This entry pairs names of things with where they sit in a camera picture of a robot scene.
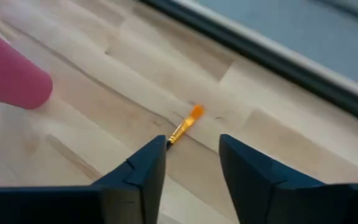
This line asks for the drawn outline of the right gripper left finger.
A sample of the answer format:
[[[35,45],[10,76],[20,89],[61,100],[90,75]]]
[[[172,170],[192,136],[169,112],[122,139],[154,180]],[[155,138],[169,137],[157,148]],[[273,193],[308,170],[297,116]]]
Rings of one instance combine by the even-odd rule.
[[[0,187],[0,223],[156,223],[165,156],[159,135],[90,185]]]

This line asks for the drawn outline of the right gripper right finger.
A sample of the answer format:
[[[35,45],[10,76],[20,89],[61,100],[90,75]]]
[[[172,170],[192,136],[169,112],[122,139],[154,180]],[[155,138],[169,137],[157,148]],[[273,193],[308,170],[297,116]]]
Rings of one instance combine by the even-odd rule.
[[[358,184],[325,184],[228,134],[219,138],[240,223],[358,223]]]

